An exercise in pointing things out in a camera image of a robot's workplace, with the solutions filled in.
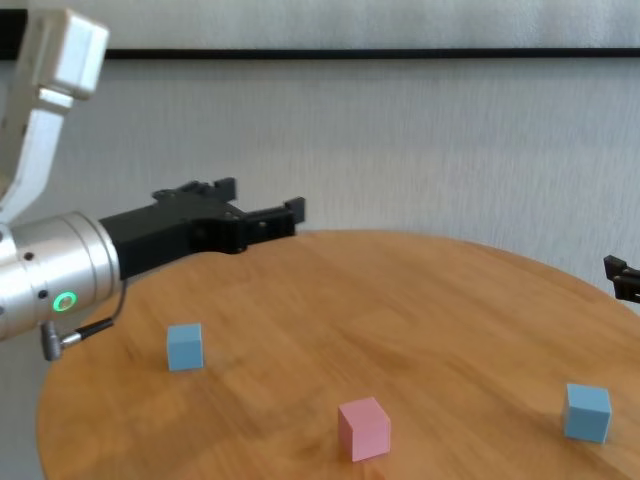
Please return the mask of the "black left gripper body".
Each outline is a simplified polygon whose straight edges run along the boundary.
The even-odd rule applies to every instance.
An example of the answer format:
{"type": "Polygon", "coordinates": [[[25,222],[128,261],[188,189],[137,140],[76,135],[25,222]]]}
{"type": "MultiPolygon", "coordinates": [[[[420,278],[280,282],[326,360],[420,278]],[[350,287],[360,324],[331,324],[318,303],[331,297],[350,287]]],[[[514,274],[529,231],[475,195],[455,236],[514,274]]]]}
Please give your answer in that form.
{"type": "Polygon", "coordinates": [[[103,218],[129,279],[201,252],[236,254],[248,247],[245,215],[214,198],[170,198],[103,218]]]}

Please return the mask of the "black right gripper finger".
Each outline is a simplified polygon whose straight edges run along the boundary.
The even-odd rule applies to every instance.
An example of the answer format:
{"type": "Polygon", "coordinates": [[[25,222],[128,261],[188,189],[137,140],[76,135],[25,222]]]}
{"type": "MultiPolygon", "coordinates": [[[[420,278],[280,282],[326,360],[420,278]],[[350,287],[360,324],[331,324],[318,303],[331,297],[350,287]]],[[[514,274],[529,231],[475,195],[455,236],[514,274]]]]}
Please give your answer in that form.
{"type": "Polygon", "coordinates": [[[613,255],[603,259],[606,278],[612,282],[618,300],[639,301],[640,272],[613,255]]]}

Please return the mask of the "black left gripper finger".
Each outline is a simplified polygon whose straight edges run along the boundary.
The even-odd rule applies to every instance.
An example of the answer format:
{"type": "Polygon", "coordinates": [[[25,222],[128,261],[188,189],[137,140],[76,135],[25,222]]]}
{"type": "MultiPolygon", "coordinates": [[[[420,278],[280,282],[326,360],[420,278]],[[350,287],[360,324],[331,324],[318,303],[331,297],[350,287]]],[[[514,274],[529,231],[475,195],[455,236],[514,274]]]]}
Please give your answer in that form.
{"type": "Polygon", "coordinates": [[[249,246],[296,235],[296,226],[305,221],[306,199],[295,197],[282,205],[244,212],[241,215],[240,250],[249,246]]]}
{"type": "Polygon", "coordinates": [[[158,203],[228,203],[236,199],[236,179],[222,178],[213,182],[191,180],[175,188],[166,188],[152,193],[158,203]]]}

